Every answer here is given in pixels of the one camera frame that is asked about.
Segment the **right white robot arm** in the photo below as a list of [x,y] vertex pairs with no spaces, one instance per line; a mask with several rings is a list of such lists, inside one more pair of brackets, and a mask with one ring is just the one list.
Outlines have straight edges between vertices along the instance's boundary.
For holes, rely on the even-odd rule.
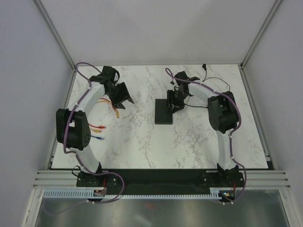
[[232,134],[241,125],[241,114],[232,92],[218,92],[198,82],[180,82],[179,87],[167,91],[168,112],[176,113],[185,107],[184,100],[195,96],[207,102],[208,119],[218,140],[219,159],[216,180],[221,186],[231,184],[239,173],[233,160]]

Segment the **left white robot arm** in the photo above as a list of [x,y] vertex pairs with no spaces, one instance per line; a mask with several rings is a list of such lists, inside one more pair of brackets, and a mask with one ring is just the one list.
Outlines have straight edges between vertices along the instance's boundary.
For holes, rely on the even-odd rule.
[[89,145],[91,131],[87,116],[104,96],[109,97],[116,109],[125,109],[123,102],[134,103],[124,82],[115,83],[101,75],[89,79],[86,90],[79,99],[66,109],[56,111],[56,138],[63,144],[65,154],[74,154],[81,170],[88,173],[87,181],[100,186],[104,176],[100,162],[95,158]]

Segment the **black network switch box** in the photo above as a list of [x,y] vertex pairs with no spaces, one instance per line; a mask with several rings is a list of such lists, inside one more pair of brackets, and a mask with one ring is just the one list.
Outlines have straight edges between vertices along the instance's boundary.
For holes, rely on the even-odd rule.
[[155,99],[155,120],[156,125],[172,125],[173,117],[169,109],[167,99]]

